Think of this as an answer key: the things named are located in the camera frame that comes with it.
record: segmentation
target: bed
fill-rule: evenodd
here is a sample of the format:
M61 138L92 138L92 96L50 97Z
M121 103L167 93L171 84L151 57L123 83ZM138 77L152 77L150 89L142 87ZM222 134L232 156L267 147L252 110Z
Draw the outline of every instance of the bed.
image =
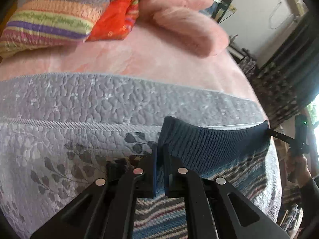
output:
M21 238L105 177L106 160L151 153L165 116L215 129L267 120L226 49L198 57L142 20L123 41L19 52L1 62L0 81L1 210ZM259 159L229 164L237 187L276 221L281 183L273 141ZM257 169L262 175L254 177ZM170 211L153 211L155 203ZM183 205L158 195L137 209L134 238L187 237Z

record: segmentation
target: purple stripe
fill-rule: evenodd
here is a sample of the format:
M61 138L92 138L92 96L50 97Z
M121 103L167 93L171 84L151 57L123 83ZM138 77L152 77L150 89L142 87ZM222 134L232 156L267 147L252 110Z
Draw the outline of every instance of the purple stripe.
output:
M45 25L33 24L33 23L22 22L22 21L10 21L7 23L7 26L20 27L24 29L39 31L39 32L47 33L47 34L65 36L65 37L74 38L74 39L85 38L89 35L89 34L80 34L80 33L62 29L62 28L49 27Z

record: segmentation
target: dark gray curtain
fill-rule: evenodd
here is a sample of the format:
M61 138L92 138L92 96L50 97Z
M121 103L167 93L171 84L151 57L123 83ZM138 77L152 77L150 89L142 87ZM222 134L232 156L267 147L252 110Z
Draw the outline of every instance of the dark gray curtain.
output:
M294 116L319 93L319 22L307 13L252 86L272 128Z

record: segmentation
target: bedspread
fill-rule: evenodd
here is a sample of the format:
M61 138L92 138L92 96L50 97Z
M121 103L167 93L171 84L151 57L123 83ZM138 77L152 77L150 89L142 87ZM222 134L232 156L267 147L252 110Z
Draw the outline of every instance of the bedspread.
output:
M29 238L85 187L105 177L107 160L151 153L165 116L215 129L264 121L252 100L132 77L48 73L0 82L0 203L5 217L21 238ZM237 171L249 161L238 163ZM251 200L275 221L281 185L272 140L263 161L265 186L255 184L259 193ZM239 184L245 182L242 177ZM163 195L154 200L165 207ZM143 229L150 227L154 238L185 233L177 220L185 216L183 206L173 215L167 208L149 206L138 201L135 232L141 233L135 238L145 238ZM145 219L144 210L153 211L150 218ZM171 229L163 226L167 221L172 221Z

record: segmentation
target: orange pillowcase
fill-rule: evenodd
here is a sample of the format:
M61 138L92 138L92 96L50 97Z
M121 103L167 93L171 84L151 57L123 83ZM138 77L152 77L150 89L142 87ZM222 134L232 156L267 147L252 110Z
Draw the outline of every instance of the orange pillowcase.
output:
M124 39L138 17L138 0L114 0L96 22L87 41Z

